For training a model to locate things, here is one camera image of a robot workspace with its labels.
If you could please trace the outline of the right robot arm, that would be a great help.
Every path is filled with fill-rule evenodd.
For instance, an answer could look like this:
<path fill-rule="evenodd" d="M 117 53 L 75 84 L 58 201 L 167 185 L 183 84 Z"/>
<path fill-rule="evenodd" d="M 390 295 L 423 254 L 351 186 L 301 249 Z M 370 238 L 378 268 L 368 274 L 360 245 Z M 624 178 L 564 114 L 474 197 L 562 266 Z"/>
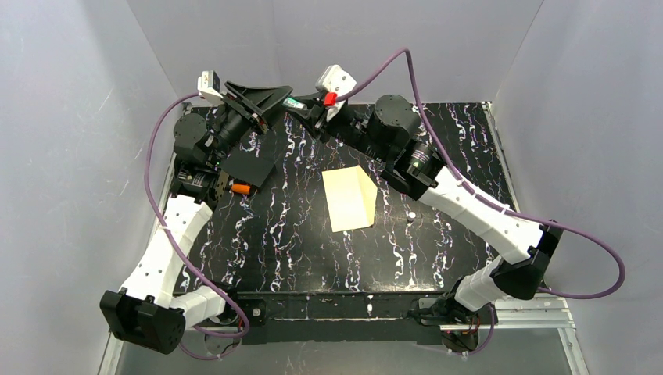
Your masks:
<path fill-rule="evenodd" d="M 432 145 L 419 140 L 420 116 L 399 95 L 383 95 L 362 115 L 332 105 L 332 93 L 287 98 L 285 111 L 310 135 L 335 138 L 383 163 L 380 177 L 399 193 L 445 213 L 487 242 L 498 256 L 455 283 L 431 309 L 473 313 L 499 298 L 535 296 L 561 237 L 552 225 L 509 216 L 503 205 L 464 179 Z"/>

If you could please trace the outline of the white green glue stick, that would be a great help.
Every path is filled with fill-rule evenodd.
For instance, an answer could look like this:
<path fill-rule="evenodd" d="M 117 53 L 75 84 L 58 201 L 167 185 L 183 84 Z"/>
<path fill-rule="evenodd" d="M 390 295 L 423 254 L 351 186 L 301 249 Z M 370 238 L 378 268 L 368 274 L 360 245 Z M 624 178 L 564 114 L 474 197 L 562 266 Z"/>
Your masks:
<path fill-rule="evenodd" d="M 286 98 L 283 102 L 282 105 L 287 108 L 287 109 L 294 109 L 294 110 L 307 110 L 306 104 L 294 99 L 294 98 Z"/>

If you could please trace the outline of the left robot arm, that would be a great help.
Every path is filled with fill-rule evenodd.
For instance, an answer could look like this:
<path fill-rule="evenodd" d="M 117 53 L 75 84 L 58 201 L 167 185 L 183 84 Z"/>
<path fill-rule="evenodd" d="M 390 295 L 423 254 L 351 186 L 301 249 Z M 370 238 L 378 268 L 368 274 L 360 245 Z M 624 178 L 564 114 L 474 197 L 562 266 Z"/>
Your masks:
<path fill-rule="evenodd" d="M 247 313 L 221 284 L 203 276 L 189 252 L 210 221 L 226 185 L 222 162 L 245 134 L 263 134 L 274 125 L 287 86 L 243 87 L 232 82 L 200 88 L 216 120 L 184 111 L 174 124 L 173 174 L 167 200 L 148 194 L 159 224 L 130 276 L 99 303 L 109 332 L 120 341 L 171 353 L 187 329 L 202 330 L 205 320 L 235 314 L 225 338 L 240 341 L 251 326 Z"/>

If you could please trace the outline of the white envelope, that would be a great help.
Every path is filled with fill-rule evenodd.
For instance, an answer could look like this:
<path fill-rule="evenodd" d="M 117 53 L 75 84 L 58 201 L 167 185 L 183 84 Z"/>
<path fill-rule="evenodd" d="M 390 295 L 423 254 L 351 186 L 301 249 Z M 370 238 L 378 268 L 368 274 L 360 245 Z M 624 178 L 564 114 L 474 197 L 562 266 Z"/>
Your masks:
<path fill-rule="evenodd" d="M 325 170 L 322 178 L 333 232 L 375 223 L 378 187 L 361 166 Z"/>

